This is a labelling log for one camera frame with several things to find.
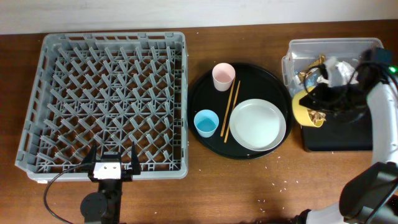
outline wooden chopstick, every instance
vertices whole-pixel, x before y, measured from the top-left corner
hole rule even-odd
[[[236,93],[235,93],[234,104],[232,105],[232,111],[234,111],[234,109],[235,109],[236,99],[238,98],[238,93],[239,93],[239,87],[240,87],[240,85],[241,85],[241,81],[238,82],[238,87],[237,87]],[[225,134],[224,143],[226,143],[226,141],[228,140],[228,134],[229,134],[229,123],[228,123],[228,128],[226,129],[226,134]]]
[[[220,135],[221,137],[223,137],[223,135],[224,135],[224,128],[225,128],[226,118],[228,116],[228,111],[229,111],[229,106],[231,104],[232,92],[234,91],[234,86],[235,86],[235,78],[234,78],[234,81],[232,82],[232,88],[231,88],[231,91],[229,93],[228,105],[226,106],[225,117],[224,117],[224,122],[223,122],[223,128],[221,128],[221,135]]]

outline pink cup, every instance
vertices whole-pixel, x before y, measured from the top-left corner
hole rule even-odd
[[[218,91],[226,91],[235,78],[235,69],[228,63],[219,63],[213,68],[214,87]]]

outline green light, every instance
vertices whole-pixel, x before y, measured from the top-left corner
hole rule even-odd
[[[395,68],[395,67],[389,67],[389,68],[390,68],[390,71],[391,71],[392,73],[397,72],[397,68]]]

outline yellow cup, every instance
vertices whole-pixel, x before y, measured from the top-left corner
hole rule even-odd
[[[309,87],[308,90],[311,92],[314,89],[313,86]],[[314,127],[314,128],[319,128],[320,126],[323,125],[323,121],[317,121],[315,124],[312,122],[310,119],[310,115],[308,113],[308,108],[300,105],[299,101],[301,98],[307,95],[307,92],[305,90],[298,92],[296,95],[293,97],[293,102],[292,102],[292,108],[293,108],[293,114],[294,118],[297,120],[299,124],[302,126],[308,126],[308,127]]]

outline wooden table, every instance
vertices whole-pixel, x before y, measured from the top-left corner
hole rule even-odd
[[[292,39],[377,37],[398,63],[398,21],[171,30],[186,35],[190,82],[218,62],[253,63],[282,78],[280,60]],[[44,35],[0,36],[1,223],[57,223],[43,206],[45,185],[14,166]],[[290,218],[337,202],[345,183],[367,169],[371,160],[370,152],[305,152],[297,124],[275,153],[251,161],[221,157],[191,133],[189,140],[186,178],[123,185],[122,222],[264,223]],[[96,188],[91,182],[56,183],[49,192],[50,206],[61,217],[82,223],[80,202]]]

